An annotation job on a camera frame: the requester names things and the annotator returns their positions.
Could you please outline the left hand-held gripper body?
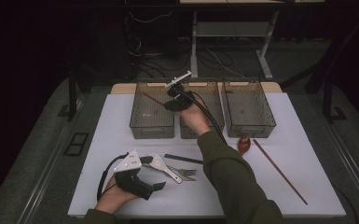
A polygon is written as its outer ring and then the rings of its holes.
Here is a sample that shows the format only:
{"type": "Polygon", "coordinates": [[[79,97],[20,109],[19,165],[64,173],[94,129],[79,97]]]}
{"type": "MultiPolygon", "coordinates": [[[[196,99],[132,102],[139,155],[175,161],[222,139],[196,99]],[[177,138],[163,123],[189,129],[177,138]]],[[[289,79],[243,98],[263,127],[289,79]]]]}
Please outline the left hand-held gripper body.
{"type": "Polygon", "coordinates": [[[145,183],[137,176],[143,166],[140,158],[137,150],[128,153],[123,161],[114,168],[114,174],[117,185],[121,189],[139,198],[148,200],[154,190],[151,185],[145,183]]]}

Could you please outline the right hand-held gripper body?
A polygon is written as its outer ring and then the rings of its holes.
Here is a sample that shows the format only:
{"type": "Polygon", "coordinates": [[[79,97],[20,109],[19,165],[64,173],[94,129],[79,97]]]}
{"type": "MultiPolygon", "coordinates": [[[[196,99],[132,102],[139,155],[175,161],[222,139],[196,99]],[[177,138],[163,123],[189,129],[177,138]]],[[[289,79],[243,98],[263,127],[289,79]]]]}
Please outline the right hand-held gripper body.
{"type": "Polygon", "coordinates": [[[180,108],[180,111],[189,108],[195,99],[192,92],[185,91],[184,86],[181,84],[181,81],[190,75],[191,72],[187,71],[184,75],[175,77],[173,80],[165,84],[165,87],[168,88],[167,94],[171,97],[171,100],[176,102],[176,106],[180,108]]]}

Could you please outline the white plastic spoon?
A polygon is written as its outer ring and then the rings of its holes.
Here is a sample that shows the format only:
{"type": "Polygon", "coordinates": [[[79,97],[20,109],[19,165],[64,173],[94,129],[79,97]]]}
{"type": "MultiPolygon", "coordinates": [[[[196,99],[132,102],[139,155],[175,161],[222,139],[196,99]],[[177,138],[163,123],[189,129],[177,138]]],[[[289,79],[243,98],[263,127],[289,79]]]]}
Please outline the white plastic spoon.
{"type": "Polygon", "coordinates": [[[159,154],[151,153],[152,161],[149,165],[171,177],[176,183],[181,184],[183,182],[182,178],[176,175],[173,171],[171,171],[164,160],[161,158],[159,154]]]}

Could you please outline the translucent brown plastic bin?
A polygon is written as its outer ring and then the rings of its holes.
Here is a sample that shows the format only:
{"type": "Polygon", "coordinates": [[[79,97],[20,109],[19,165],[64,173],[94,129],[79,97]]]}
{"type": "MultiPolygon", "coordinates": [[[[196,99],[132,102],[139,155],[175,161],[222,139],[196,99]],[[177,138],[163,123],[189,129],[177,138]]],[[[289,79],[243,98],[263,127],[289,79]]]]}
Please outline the translucent brown plastic bin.
{"type": "Polygon", "coordinates": [[[260,82],[226,81],[221,93],[229,137],[270,136],[276,121],[260,82]]]}
{"type": "MultiPolygon", "coordinates": [[[[225,127],[224,116],[220,101],[218,84],[215,81],[189,82],[183,84],[185,91],[192,91],[193,95],[201,99],[207,106],[214,121],[221,132],[225,127]]],[[[197,135],[180,119],[180,135],[182,139],[197,139],[197,135]]]]}
{"type": "Polygon", "coordinates": [[[142,95],[141,91],[164,104],[170,100],[163,83],[137,83],[130,119],[133,137],[135,139],[174,138],[173,113],[142,95]]]}

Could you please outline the metal fork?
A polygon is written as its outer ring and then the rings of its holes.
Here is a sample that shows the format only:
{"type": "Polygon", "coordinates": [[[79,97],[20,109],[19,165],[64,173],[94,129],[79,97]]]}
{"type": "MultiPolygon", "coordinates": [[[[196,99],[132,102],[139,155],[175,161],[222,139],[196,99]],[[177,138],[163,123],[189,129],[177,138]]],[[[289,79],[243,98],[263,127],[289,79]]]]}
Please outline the metal fork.
{"type": "Polygon", "coordinates": [[[172,166],[168,166],[168,168],[179,175],[194,175],[197,172],[197,170],[176,169],[172,166]]]}
{"type": "Polygon", "coordinates": [[[185,175],[181,175],[176,171],[173,171],[176,175],[178,175],[183,181],[196,181],[196,179],[185,176],[185,175]]]}

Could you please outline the brown wooden spoon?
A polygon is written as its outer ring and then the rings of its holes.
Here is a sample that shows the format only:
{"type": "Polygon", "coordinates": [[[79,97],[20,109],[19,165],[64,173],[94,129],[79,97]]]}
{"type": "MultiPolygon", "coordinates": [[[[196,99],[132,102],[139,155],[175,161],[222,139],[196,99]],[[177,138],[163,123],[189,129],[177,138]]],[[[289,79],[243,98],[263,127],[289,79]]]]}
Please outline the brown wooden spoon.
{"type": "Polygon", "coordinates": [[[242,137],[238,142],[238,151],[239,154],[242,156],[246,153],[251,146],[250,138],[248,136],[242,137]]]}

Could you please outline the person's right hand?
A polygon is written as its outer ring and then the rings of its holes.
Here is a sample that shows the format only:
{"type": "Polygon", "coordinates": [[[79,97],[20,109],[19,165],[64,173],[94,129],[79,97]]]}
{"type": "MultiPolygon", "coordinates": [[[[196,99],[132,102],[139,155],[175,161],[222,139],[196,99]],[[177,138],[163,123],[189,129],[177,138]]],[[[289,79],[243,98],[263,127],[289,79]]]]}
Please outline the person's right hand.
{"type": "Polygon", "coordinates": [[[174,115],[180,117],[197,136],[211,130],[208,118],[196,104],[192,104],[183,111],[175,112],[174,115]]]}

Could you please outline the person's left hand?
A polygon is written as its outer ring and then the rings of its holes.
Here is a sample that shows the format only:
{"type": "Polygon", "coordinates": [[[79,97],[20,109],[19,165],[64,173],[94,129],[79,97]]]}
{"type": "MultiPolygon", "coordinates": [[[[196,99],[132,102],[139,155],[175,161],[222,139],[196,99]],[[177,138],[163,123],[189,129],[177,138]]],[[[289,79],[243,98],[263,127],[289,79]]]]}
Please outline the person's left hand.
{"type": "Polygon", "coordinates": [[[137,196],[119,188],[115,177],[112,176],[107,182],[104,193],[97,202],[95,209],[108,214],[115,214],[123,205],[135,199],[137,196]]]}

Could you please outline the white table sheet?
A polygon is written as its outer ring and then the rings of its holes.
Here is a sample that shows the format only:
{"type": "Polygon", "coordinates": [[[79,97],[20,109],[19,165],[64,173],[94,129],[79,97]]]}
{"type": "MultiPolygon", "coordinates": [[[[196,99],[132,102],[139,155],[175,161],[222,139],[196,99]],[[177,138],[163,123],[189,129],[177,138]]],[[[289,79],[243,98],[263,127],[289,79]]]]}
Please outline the white table sheet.
{"type": "MultiPolygon", "coordinates": [[[[343,217],[345,211],[285,93],[270,93],[269,106],[277,122],[268,138],[257,139],[283,173],[306,199],[304,204],[253,143],[244,154],[257,183],[276,202],[285,217],[343,217]]],[[[68,210],[71,217],[83,217],[96,204],[104,170],[117,164],[117,156],[137,150],[139,155],[159,154],[175,168],[197,170],[196,181],[176,183],[171,177],[149,167],[139,177],[148,184],[166,182],[149,200],[138,199],[118,211],[122,218],[214,218],[223,211],[217,193],[199,163],[200,149],[194,139],[180,135],[169,139],[134,139],[130,129],[133,97],[106,97],[87,158],[68,210]]]]}

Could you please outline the white desk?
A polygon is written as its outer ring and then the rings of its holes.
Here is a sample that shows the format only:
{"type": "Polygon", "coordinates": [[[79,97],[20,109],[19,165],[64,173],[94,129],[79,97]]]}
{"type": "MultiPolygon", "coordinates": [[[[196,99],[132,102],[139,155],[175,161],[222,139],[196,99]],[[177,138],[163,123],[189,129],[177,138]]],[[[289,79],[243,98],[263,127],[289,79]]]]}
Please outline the white desk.
{"type": "MultiPolygon", "coordinates": [[[[265,7],[267,4],[273,6],[301,6],[306,4],[321,4],[324,0],[179,0],[181,6],[202,5],[209,7],[255,7],[261,5],[265,7]]],[[[280,10],[274,9],[268,21],[232,21],[230,27],[224,27],[222,21],[198,21],[198,9],[193,10],[192,19],[192,36],[191,36],[191,54],[190,69],[191,76],[198,76],[198,58],[197,58],[197,38],[198,37],[263,37],[264,44],[260,49],[255,51],[262,74],[267,80],[272,80],[273,75],[269,69],[269,63],[265,56],[272,38],[276,22],[278,20],[280,10]]]]}

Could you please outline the black metal stand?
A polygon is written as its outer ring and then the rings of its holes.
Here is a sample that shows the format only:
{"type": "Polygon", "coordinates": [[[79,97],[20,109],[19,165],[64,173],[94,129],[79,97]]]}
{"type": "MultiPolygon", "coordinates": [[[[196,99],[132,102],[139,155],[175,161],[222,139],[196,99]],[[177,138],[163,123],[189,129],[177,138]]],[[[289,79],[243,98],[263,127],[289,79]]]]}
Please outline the black metal stand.
{"type": "Polygon", "coordinates": [[[310,94],[324,91],[323,114],[328,121],[343,119],[333,115],[333,87],[338,86],[359,111],[359,22],[345,35],[332,41],[320,61],[281,83],[284,89],[302,78],[309,79],[305,90],[310,94]]]}
{"type": "Polygon", "coordinates": [[[88,76],[80,68],[74,68],[73,66],[67,69],[68,77],[68,104],[64,105],[59,117],[67,117],[68,121],[71,121],[77,111],[77,100],[80,93],[88,93],[90,91],[91,82],[88,76]]]}

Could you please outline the black rectangular frame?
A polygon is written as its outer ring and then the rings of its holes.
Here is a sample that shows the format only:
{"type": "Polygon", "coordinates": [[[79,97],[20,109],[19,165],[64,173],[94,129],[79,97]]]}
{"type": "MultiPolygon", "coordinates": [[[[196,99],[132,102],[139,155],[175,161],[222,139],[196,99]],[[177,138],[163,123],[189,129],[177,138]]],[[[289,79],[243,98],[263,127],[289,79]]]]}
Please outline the black rectangular frame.
{"type": "Polygon", "coordinates": [[[65,156],[80,156],[89,137],[88,133],[74,133],[63,154],[65,156]]]}

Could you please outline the metal rail strip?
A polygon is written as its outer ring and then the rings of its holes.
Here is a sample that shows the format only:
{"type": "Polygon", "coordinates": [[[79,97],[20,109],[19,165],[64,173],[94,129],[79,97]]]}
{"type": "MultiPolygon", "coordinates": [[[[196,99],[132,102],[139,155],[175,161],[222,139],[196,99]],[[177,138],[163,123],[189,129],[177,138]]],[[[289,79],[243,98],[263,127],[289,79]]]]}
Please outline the metal rail strip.
{"type": "Polygon", "coordinates": [[[350,217],[359,218],[359,122],[324,119],[325,141],[318,151],[327,176],[332,181],[350,217]]]}
{"type": "Polygon", "coordinates": [[[75,110],[78,110],[82,109],[84,102],[82,94],[75,100],[59,95],[52,95],[48,100],[23,150],[26,156],[22,160],[23,174],[30,176],[28,183],[31,188],[16,224],[31,224],[63,153],[64,142],[74,126],[72,119],[75,116],[70,116],[70,104],[74,103],[75,110]]]}

